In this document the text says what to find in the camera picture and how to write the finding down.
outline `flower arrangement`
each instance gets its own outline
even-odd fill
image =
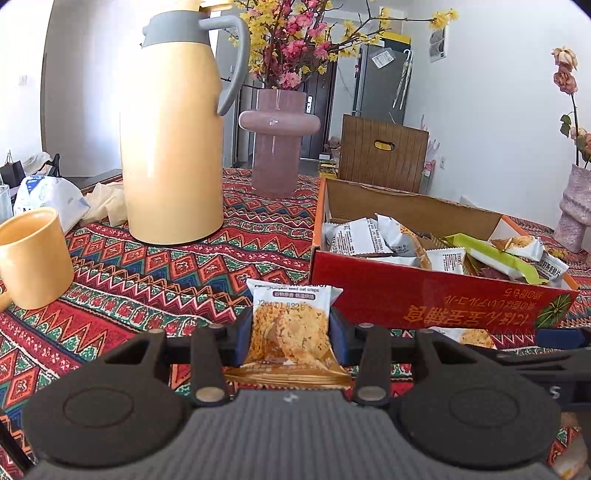
[[[558,71],[554,74],[554,83],[558,85],[561,92],[570,95],[573,101],[573,111],[560,118],[562,122],[560,132],[565,137],[570,137],[574,141],[577,151],[577,166],[579,166],[579,158],[583,157],[585,168],[587,168],[589,161],[591,161],[591,134],[584,128],[579,127],[577,105],[574,101],[574,94],[579,91],[579,87],[573,76],[573,70],[577,69],[579,61],[574,52],[566,47],[555,48],[552,51],[552,55],[554,56],[556,65],[558,65]],[[574,117],[574,126],[570,115]]]
[[[375,15],[369,4],[374,0],[365,0],[366,18],[359,16],[357,24],[344,20],[345,32],[337,40],[332,35],[337,23],[324,21],[324,14],[334,9],[332,0],[233,1],[243,9],[240,16],[251,32],[251,73],[266,88],[288,90],[297,89],[313,73],[325,74],[329,62],[339,56],[357,55],[361,44],[379,43],[392,20],[429,22],[438,30],[458,18],[454,9],[424,20],[393,18],[387,8]],[[230,40],[238,44],[236,35],[230,34]]]

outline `yellow thermos jug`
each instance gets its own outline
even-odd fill
[[[151,18],[123,98],[129,231],[148,244],[185,244],[223,223],[222,116],[248,73],[250,36],[244,20],[209,18],[210,8],[200,9],[204,3],[215,2],[181,0]],[[232,27],[238,30],[238,61],[222,94],[209,30]]]

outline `pink glass vase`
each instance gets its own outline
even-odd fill
[[[554,231],[554,240],[571,252],[579,253],[585,230],[591,226],[591,170],[573,165],[560,209],[562,216]]]
[[[241,128],[255,133],[252,188],[272,199],[293,197],[297,190],[301,137],[320,128],[315,115],[304,113],[306,94],[261,89],[256,110],[240,114]]]

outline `patterned tablecloth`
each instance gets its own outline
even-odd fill
[[[169,336],[180,336],[207,322],[234,321],[251,305],[247,278],[307,281],[319,179],[300,177],[295,198],[282,201],[254,195],[250,179],[249,170],[225,170],[224,224],[211,237],[189,246],[146,247],[130,236],[126,225],[112,228],[107,221],[71,231],[66,240],[76,276],[68,292],[41,310],[12,306],[0,314],[0,401],[6,412],[2,421],[25,451],[30,447],[21,431],[22,407],[56,378],[143,330],[162,327]],[[564,250],[546,227],[514,220],[542,236],[551,253],[569,263],[581,285],[581,295],[563,325],[590,323],[586,254]],[[495,342],[504,349],[543,351],[527,335],[500,336]],[[411,388],[410,376],[409,366],[393,367],[396,394]],[[188,366],[175,366],[172,388],[185,393],[188,377]],[[574,429],[561,430],[550,458],[575,434]],[[0,480],[7,475],[15,478],[20,472],[0,450]]]

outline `beige cloth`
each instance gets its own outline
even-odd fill
[[[107,185],[97,183],[95,189],[86,194],[85,199],[90,205],[90,210],[80,220],[80,226],[102,220],[105,217],[109,217],[111,226],[121,225],[127,220],[122,181],[115,181]]]

